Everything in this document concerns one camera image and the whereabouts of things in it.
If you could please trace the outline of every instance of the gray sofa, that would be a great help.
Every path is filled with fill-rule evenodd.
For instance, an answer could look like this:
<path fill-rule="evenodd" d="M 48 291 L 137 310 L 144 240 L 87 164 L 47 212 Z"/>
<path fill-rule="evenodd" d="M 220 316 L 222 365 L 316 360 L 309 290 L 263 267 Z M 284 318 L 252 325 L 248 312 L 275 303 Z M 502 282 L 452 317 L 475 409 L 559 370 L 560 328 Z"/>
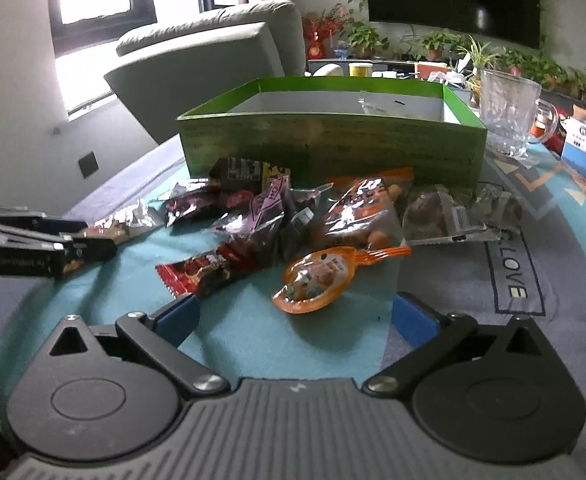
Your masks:
<path fill-rule="evenodd" d="M 126 33 L 104 78 L 161 144 L 175 118 L 259 77 L 304 75 L 301 17 L 293 2 L 266 0 L 203 12 L 180 25 Z"/>

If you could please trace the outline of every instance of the wall outlet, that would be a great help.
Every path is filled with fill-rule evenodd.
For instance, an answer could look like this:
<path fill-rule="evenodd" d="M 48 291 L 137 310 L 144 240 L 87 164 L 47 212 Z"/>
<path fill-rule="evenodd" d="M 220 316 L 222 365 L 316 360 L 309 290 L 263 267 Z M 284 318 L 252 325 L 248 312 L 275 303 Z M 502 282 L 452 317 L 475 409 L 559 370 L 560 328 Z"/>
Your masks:
<path fill-rule="evenodd" d="M 78 166 L 80 167 L 80 171 L 84 178 L 91 176 L 98 170 L 96 154 L 91 152 L 88 155 L 84 155 L 78 160 Z"/>

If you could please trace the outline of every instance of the glass mug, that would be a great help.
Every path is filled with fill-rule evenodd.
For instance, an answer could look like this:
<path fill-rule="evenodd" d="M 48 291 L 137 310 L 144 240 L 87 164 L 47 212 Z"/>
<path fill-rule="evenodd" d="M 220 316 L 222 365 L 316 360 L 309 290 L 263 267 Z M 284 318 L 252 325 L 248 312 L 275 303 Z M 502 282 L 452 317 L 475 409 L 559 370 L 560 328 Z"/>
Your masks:
<path fill-rule="evenodd" d="M 525 156 L 529 144 L 547 142 L 560 120 L 553 105 L 542 101 L 542 87 L 529 79 L 495 70 L 482 70 L 480 119 L 488 130 L 487 147 L 510 156 Z M 538 115 L 551 118 L 544 135 L 535 138 L 531 128 Z"/>

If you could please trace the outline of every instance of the silver bolt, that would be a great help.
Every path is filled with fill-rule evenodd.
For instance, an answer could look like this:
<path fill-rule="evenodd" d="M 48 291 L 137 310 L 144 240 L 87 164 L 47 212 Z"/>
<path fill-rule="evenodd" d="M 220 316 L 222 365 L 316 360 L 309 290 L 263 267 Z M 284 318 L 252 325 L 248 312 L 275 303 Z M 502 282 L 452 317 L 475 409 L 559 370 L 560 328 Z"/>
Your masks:
<path fill-rule="evenodd" d="M 388 393 L 397 389 L 397 379 L 381 375 L 379 377 L 373 377 L 367 384 L 367 388 L 372 392 Z"/>
<path fill-rule="evenodd" d="M 193 381 L 193 387 L 201 392 L 217 390 L 225 380 L 219 375 L 201 375 Z"/>

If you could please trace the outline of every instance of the green box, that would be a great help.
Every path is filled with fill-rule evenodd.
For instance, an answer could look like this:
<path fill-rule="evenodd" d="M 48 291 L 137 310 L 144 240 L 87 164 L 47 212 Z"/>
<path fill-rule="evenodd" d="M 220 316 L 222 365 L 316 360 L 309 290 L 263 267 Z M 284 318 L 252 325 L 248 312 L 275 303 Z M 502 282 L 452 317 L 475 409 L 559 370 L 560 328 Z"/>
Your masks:
<path fill-rule="evenodd" d="M 474 188 L 486 143 L 484 125 L 449 88 L 419 80 L 256 79 L 177 121 L 193 176 L 237 156 L 291 168 L 295 186 L 410 166 L 417 184 Z"/>

